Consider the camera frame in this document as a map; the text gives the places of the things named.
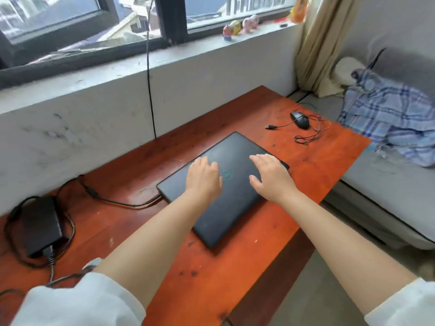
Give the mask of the person's right hand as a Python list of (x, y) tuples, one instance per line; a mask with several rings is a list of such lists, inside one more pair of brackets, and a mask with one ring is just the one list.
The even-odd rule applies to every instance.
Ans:
[(265, 199), (286, 208), (299, 194), (288, 170), (281, 162), (269, 154), (251, 155), (250, 160), (258, 169), (260, 181), (263, 183), (263, 193), (258, 193)]

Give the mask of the person's left hand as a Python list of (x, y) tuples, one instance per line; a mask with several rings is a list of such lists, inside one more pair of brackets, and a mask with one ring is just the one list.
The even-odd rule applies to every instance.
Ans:
[(222, 193), (223, 179), (217, 173), (187, 174), (185, 194), (209, 206)]

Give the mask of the person's left forearm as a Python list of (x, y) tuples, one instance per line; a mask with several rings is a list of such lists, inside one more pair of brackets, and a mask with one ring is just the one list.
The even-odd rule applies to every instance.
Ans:
[(153, 216), (94, 269), (128, 290), (147, 309), (199, 216), (220, 190), (188, 189)]

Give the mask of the person's right forearm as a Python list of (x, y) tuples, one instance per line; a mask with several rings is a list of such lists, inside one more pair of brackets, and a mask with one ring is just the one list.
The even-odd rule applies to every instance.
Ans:
[(297, 191), (278, 200), (315, 246), (356, 307), (368, 314), (417, 276)]

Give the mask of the black closed laptop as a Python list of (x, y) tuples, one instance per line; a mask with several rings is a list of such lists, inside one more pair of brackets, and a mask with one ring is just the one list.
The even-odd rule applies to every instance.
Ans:
[[(250, 185), (249, 176), (260, 179), (251, 155), (268, 152), (242, 134), (233, 132), (198, 157), (216, 161), (223, 179), (221, 195), (197, 219), (193, 231), (209, 249), (215, 249), (237, 222), (260, 200)], [(174, 202), (185, 192), (188, 168), (193, 160), (160, 181), (156, 188), (168, 202)]]

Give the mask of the black computer mouse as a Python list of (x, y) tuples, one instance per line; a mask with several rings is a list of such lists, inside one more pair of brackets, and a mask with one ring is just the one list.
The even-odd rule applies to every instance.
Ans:
[(292, 111), (290, 113), (291, 116), (291, 123), (295, 124), (298, 128), (302, 130), (309, 130), (310, 129), (310, 122), (307, 115), (303, 114), (300, 111)]

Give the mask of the grey sofa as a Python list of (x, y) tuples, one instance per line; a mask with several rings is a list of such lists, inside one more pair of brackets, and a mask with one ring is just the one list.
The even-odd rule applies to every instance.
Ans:
[[(435, 60), (387, 47), (369, 69), (419, 89), (435, 106)], [(372, 143), (326, 200), (395, 249), (435, 251), (435, 166), (421, 167)]]

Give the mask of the white pillow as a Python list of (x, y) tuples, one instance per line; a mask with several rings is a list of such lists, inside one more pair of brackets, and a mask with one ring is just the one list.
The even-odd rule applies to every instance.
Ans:
[(339, 86), (353, 86), (356, 84), (356, 79), (352, 76), (352, 72), (364, 68), (366, 65), (356, 58), (344, 57), (335, 65), (331, 80)]

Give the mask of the blue plaid cloth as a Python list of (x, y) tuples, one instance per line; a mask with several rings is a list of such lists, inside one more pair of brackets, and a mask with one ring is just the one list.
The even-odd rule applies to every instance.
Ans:
[(435, 166), (435, 106), (417, 88), (379, 76), (369, 69), (351, 73), (338, 122), (389, 146), (414, 164)]

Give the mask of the beige curtain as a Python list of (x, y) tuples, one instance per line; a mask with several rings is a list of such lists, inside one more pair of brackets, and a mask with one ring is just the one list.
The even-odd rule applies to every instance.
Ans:
[(298, 87), (317, 97), (341, 93), (333, 65), (355, 21), (361, 0), (310, 1), (301, 47), (295, 59)]

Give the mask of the black laptop power adapter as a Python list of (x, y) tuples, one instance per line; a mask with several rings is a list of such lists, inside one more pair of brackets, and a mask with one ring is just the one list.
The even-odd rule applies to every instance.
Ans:
[(37, 198), (21, 208), (20, 216), (28, 258), (38, 258), (45, 248), (58, 248), (66, 242), (64, 226), (57, 212), (57, 203), (53, 196)]

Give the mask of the orange packet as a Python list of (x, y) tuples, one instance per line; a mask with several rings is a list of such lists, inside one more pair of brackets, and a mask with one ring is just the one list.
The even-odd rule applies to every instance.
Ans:
[(305, 19), (307, 7), (310, 0), (296, 0), (295, 5), (291, 9), (289, 18), (292, 23), (299, 24)]

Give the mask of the white left shirt sleeve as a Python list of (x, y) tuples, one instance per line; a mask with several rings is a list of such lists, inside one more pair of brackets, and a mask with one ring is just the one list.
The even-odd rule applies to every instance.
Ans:
[(91, 272), (72, 288), (32, 288), (10, 326), (141, 326), (145, 317), (128, 290)]

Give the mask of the white shirt sleeve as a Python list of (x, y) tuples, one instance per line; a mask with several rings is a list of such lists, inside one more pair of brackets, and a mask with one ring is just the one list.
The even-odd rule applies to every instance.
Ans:
[(369, 326), (435, 326), (435, 281), (416, 279), (364, 319)]
[(32, 288), (10, 326), (141, 326), (145, 317), (128, 290), (91, 272), (72, 288)]

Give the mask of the white right shirt sleeve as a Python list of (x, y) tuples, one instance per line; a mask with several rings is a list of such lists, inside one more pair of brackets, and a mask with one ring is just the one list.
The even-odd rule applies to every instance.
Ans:
[(416, 279), (364, 319), (369, 326), (435, 326), (435, 281)]

